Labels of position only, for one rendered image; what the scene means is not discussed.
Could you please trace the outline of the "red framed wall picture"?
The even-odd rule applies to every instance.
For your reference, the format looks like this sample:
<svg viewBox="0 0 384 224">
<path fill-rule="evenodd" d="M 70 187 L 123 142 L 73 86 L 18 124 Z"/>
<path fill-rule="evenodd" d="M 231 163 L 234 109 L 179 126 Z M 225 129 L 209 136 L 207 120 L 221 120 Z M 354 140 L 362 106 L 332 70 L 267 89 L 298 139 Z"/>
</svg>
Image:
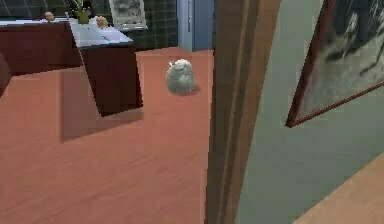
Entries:
<svg viewBox="0 0 384 224">
<path fill-rule="evenodd" d="M 323 0 L 290 128 L 384 86 L 384 0 Z"/>
</svg>

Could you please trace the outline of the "brown wooden door frame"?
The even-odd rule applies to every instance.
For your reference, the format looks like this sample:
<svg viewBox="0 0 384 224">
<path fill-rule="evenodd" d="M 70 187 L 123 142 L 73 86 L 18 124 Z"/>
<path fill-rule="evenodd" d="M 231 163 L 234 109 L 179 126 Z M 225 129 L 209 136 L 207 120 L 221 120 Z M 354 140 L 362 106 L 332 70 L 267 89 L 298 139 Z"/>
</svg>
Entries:
<svg viewBox="0 0 384 224">
<path fill-rule="evenodd" d="M 281 0 L 216 0 L 204 224 L 236 224 Z"/>
</svg>

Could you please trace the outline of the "white tied garbage bag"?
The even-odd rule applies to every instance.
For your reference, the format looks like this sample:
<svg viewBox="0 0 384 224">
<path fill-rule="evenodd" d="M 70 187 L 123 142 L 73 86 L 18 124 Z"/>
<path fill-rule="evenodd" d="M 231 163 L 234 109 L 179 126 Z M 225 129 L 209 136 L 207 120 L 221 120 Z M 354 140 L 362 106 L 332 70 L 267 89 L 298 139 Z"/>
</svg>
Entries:
<svg viewBox="0 0 384 224">
<path fill-rule="evenodd" d="M 197 86 L 192 64 L 185 59 L 169 61 L 166 81 L 168 89 L 176 94 L 192 92 Z"/>
</svg>

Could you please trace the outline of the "pale blue room door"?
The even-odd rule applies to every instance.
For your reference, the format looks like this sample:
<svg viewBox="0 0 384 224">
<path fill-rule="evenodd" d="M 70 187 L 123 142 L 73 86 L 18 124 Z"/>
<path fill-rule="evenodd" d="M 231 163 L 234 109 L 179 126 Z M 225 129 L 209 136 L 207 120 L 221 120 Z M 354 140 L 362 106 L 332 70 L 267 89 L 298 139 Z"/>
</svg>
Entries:
<svg viewBox="0 0 384 224">
<path fill-rule="evenodd" d="M 177 0 L 178 46 L 188 51 L 213 48 L 214 0 Z"/>
</svg>

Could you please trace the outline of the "dark red kitchen counter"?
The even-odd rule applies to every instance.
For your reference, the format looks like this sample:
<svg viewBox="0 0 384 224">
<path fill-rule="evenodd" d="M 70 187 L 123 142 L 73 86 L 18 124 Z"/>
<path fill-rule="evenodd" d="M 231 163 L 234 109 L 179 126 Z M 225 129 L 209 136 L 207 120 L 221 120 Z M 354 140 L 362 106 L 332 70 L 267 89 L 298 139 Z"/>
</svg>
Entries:
<svg viewBox="0 0 384 224">
<path fill-rule="evenodd" d="M 0 21 L 0 96 L 15 76 L 83 67 L 101 116 L 143 106 L 134 41 L 113 27 Z"/>
</svg>

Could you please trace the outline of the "white framed wall picture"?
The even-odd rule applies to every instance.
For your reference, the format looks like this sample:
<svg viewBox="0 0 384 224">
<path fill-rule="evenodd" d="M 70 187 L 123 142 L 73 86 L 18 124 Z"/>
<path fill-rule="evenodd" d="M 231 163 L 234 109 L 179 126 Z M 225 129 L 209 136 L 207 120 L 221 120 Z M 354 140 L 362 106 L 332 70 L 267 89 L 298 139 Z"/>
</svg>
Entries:
<svg viewBox="0 0 384 224">
<path fill-rule="evenodd" d="M 109 0 L 113 25 L 120 31 L 146 29 L 144 0 Z"/>
</svg>

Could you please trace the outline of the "green potted house plant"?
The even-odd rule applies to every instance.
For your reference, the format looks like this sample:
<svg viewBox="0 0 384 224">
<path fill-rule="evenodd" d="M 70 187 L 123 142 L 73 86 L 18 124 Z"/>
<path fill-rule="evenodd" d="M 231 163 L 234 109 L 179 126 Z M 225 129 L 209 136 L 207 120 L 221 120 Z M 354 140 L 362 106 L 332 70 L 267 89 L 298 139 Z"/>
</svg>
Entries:
<svg viewBox="0 0 384 224">
<path fill-rule="evenodd" d="M 91 0 L 68 0 L 70 13 L 74 18 L 78 19 L 79 24 L 88 24 L 89 20 L 94 17 Z"/>
</svg>

